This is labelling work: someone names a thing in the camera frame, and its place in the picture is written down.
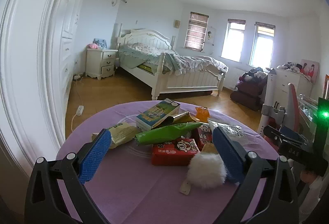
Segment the purple tablecloth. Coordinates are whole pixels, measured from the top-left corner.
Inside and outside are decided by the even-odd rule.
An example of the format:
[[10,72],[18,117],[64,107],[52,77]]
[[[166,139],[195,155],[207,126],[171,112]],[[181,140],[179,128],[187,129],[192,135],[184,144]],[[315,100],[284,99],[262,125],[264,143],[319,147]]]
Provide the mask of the purple tablecloth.
[[[159,101],[119,104],[103,110],[78,126],[57,154],[57,159],[68,153],[77,153],[93,132],[100,132],[119,122],[134,123],[135,117]],[[195,106],[181,104],[181,111],[196,114]],[[212,118],[243,128],[249,140],[244,148],[255,151],[260,157],[276,159],[275,150],[256,132],[239,121],[210,110]],[[225,183],[211,190],[192,186],[189,195],[179,192],[186,177],[187,167],[153,166],[150,147],[137,146],[134,141],[110,150],[99,165],[93,179],[85,187],[111,224],[211,224],[231,199],[236,185]],[[259,182],[244,219],[251,217],[264,180]],[[60,189],[72,217],[80,220],[63,182]]]

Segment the green snack bag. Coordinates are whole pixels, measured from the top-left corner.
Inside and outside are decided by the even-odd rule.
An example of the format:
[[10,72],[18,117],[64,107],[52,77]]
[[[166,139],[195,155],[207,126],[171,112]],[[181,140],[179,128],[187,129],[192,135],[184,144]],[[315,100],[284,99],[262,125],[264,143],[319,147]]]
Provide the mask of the green snack bag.
[[188,122],[173,124],[162,128],[152,129],[142,133],[136,134],[136,138],[140,144],[155,144],[162,143],[170,140],[175,140],[187,132],[200,127],[200,122]]

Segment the white plush toy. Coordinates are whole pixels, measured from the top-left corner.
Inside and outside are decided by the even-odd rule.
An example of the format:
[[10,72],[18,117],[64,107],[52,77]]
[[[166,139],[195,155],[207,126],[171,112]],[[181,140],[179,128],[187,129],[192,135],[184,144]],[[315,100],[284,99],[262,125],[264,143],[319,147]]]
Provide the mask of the white plush toy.
[[187,180],[204,189],[222,185],[226,179],[226,169],[219,154],[197,153],[189,164]]

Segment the power strip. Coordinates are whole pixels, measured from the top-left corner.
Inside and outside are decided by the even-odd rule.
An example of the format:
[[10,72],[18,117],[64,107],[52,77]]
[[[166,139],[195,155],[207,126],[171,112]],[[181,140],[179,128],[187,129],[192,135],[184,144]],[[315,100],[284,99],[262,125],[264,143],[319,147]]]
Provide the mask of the power strip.
[[83,105],[79,105],[78,109],[77,109],[77,116],[81,116],[82,112],[83,112],[84,106]]

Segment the red package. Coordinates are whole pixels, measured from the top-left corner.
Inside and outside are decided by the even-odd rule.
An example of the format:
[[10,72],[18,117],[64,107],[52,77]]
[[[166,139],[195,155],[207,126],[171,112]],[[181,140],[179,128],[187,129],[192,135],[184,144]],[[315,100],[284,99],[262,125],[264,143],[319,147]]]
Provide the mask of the red package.
[[153,145],[153,165],[188,165],[199,152],[194,139],[178,138],[165,143]]
[[191,133],[192,138],[195,139],[196,145],[198,146],[200,151],[202,151],[203,146],[207,142],[213,143],[213,135],[208,124],[202,124],[197,129],[193,129]]

